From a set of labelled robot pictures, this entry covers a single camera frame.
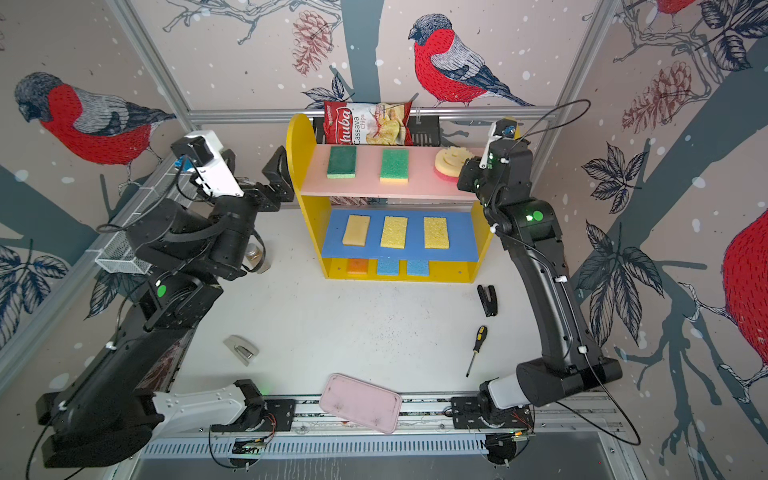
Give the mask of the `dark green scouring sponge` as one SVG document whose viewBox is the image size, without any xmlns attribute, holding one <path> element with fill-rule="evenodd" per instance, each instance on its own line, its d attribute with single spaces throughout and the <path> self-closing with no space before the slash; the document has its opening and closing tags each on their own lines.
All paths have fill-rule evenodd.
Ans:
<svg viewBox="0 0 768 480">
<path fill-rule="evenodd" d="M 352 179 L 356 177 L 357 148 L 355 146 L 333 146 L 330 150 L 326 176 L 329 179 Z"/>
</svg>

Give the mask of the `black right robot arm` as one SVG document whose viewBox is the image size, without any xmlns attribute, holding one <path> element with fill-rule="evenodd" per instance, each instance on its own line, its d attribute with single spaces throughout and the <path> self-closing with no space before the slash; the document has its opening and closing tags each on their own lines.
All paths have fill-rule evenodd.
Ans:
<svg viewBox="0 0 768 480">
<path fill-rule="evenodd" d="M 538 358 L 487 384 L 498 409 L 545 406 L 618 380 L 619 362 L 604 355 L 576 304 L 552 206 L 531 194 L 532 153 L 525 140 L 496 138 L 462 167 L 457 187 L 477 196 L 490 231 L 515 264 L 541 342 Z"/>
</svg>

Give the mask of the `blue cellulose sponge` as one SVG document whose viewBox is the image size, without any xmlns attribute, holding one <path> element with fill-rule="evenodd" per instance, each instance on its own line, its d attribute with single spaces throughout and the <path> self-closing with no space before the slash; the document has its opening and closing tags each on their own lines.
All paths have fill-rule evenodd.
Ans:
<svg viewBox="0 0 768 480">
<path fill-rule="evenodd" d="M 407 275 L 412 277 L 428 277 L 430 275 L 428 260 L 408 260 Z"/>
<path fill-rule="evenodd" d="M 384 277 L 397 277 L 400 272 L 400 261 L 397 259 L 385 258 L 377 261 L 376 274 Z"/>
</svg>

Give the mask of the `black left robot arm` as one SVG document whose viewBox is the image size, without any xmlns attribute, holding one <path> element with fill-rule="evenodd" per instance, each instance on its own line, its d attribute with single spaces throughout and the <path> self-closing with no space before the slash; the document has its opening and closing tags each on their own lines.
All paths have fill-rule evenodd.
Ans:
<svg viewBox="0 0 768 480">
<path fill-rule="evenodd" d="M 34 450 L 47 468 L 98 468 L 141 450 L 170 415 L 157 393 L 141 383 L 178 341 L 192 336 L 222 295 L 221 281 L 262 272 L 267 258 L 247 258 L 250 241 L 265 245 L 255 229 L 260 212 L 276 212 L 294 199 L 287 152 L 278 147 L 262 170 L 266 184 L 246 185 L 241 196 L 214 199 L 203 217 L 162 196 L 131 224 L 126 237 L 149 263 L 146 280 L 120 309 L 104 349 L 66 390 L 36 403 L 44 430 Z"/>
</svg>

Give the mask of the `beige orange-backed sponge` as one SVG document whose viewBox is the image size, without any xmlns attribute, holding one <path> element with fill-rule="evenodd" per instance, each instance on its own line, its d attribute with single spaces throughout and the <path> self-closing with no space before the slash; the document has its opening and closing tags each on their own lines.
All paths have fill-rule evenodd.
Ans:
<svg viewBox="0 0 768 480">
<path fill-rule="evenodd" d="M 367 215 L 349 215 L 342 244 L 351 247 L 365 247 L 371 218 Z"/>
</svg>

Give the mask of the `orange rectangular sponge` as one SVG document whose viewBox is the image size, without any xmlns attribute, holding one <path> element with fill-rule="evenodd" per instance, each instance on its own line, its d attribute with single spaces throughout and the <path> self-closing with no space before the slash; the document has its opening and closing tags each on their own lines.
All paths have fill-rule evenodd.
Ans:
<svg viewBox="0 0 768 480">
<path fill-rule="evenodd" d="M 368 259 L 349 259 L 346 272 L 348 275 L 367 275 L 369 269 Z"/>
</svg>

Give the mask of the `light green sponge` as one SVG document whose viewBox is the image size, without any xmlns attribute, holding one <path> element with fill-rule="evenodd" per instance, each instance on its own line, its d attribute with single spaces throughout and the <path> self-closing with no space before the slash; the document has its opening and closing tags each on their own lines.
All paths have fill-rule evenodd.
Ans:
<svg viewBox="0 0 768 480">
<path fill-rule="evenodd" d="M 381 157 L 380 181 L 406 184 L 409 179 L 409 152 L 405 149 L 385 149 Z"/>
</svg>

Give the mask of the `yellow smiley round sponge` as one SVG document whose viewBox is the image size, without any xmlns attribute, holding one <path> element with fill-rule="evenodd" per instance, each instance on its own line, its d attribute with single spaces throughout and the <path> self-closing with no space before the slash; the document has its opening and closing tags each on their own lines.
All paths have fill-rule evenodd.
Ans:
<svg viewBox="0 0 768 480">
<path fill-rule="evenodd" d="M 456 184 L 464 164 L 475 157 L 464 147 L 448 147 L 440 149 L 434 159 L 434 172 L 438 178 Z"/>
</svg>

